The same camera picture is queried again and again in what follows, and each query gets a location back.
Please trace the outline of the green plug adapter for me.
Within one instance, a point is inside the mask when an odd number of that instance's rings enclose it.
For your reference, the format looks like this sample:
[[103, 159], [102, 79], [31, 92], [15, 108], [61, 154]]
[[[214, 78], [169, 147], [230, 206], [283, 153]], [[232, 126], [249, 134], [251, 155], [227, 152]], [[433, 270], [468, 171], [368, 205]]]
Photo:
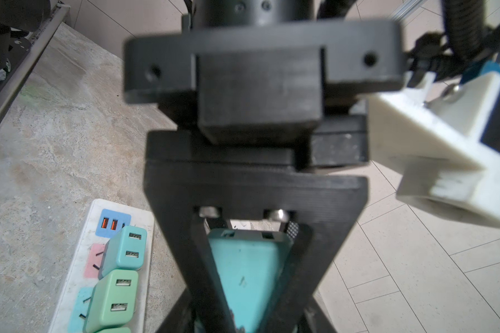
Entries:
[[96, 333], [131, 333], [131, 330], [129, 327], [111, 327], [100, 330]]
[[137, 271], [115, 269], [98, 281], [83, 331], [98, 332], [130, 322], [135, 311], [138, 280]]

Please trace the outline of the teal plug adapter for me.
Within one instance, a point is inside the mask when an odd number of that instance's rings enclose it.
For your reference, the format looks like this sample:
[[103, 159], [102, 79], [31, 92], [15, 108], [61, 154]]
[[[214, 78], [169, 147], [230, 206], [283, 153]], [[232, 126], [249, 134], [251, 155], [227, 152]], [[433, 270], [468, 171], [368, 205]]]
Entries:
[[208, 241], [238, 332], [257, 332], [293, 240], [286, 233], [213, 229]]
[[123, 227], [105, 246], [98, 279], [115, 269], [140, 270], [144, 264], [146, 245], [147, 231], [144, 228]]

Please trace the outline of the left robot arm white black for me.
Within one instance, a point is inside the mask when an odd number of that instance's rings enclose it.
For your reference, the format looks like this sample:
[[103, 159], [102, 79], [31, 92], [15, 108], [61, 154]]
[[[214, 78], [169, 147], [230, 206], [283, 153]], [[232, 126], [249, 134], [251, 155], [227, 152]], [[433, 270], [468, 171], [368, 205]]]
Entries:
[[352, 1], [187, 1], [182, 31], [124, 46], [147, 135], [144, 192], [186, 283], [161, 332], [332, 332], [314, 291], [368, 201], [326, 169], [375, 160], [397, 198], [500, 228], [500, 24], [443, 1], [404, 51]]

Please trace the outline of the white long power strip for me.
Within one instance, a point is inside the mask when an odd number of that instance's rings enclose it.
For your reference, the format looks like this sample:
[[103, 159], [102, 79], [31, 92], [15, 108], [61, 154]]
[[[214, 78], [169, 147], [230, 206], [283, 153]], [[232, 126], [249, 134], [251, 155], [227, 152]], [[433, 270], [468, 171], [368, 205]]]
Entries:
[[133, 318], [122, 327], [131, 332], [143, 332], [149, 283], [151, 249], [154, 238], [154, 215], [146, 210], [132, 208], [104, 199], [92, 202], [86, 222], [74, 252], [55, 313], [50, 332], [84, 332], [90, 299], [100, 281], [98, 273], [105, 246], [125, 226], [136, 226], [147, 231], [144, 264], [138, 270], [136, 305]]

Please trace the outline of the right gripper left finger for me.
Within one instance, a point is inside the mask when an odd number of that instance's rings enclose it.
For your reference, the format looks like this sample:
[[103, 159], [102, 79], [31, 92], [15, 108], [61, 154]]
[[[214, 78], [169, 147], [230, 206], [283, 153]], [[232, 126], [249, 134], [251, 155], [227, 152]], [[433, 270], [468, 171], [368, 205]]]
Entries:
[[193, 333], [194, 309], [190, 292], [185, 289], [156, 333]]

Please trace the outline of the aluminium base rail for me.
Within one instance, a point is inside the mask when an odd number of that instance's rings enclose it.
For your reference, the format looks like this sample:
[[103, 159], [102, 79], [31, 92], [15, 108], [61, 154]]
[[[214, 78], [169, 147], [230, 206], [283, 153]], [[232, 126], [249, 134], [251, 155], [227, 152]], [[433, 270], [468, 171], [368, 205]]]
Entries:
[[62, 1], [0, 0], [0, 123], [69, 10]]

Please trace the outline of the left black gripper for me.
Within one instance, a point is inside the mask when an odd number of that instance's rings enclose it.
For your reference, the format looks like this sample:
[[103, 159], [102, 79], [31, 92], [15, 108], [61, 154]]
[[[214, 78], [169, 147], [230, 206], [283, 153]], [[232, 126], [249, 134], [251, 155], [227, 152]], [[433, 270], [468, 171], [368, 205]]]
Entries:
[[[385, 19], [288, 22], [141, 36], [124, 45], [124, 98], [156, 104], [178, 127], [221, 147], [289, 147], [300, 169], [369, 160], [362, 94], [395, 92], [406, 61]], [[299, 231], [261, 332], [291, 332], [368, 199], [368, 181], [150, 160], [144, 192], [208, 332], [233, 332], [198, 209], [226, 219], [293, 213]]]

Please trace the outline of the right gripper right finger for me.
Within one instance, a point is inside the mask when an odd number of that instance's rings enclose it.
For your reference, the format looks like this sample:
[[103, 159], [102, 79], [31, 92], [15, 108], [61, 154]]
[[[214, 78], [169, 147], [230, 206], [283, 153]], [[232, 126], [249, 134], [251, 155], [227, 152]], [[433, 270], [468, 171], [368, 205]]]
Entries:
[[308, 292], [301, 292], [300, 298], [304, 301], [304, 312], [299, 322], [300, 332], [336, 333], [336, 329], [313, 296]]

